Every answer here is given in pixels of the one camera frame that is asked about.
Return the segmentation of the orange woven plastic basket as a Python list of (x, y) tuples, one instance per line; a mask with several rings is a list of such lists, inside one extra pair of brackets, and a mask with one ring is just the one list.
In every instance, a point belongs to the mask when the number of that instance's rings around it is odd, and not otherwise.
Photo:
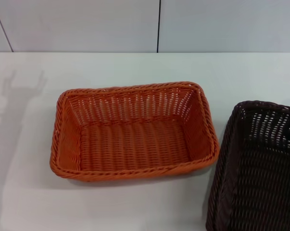
[(218, 153), (208, 101), (193, 82), (72, 89), (57, 101), (50, 168), (64, 179), (185, 174)]

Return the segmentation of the dark brown woven plastic basket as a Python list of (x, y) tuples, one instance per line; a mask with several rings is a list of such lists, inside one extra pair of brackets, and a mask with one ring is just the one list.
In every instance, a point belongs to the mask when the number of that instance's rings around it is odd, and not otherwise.
[(290, 231), (290, 107), (238, 103), (227, 122), (207, 231)]

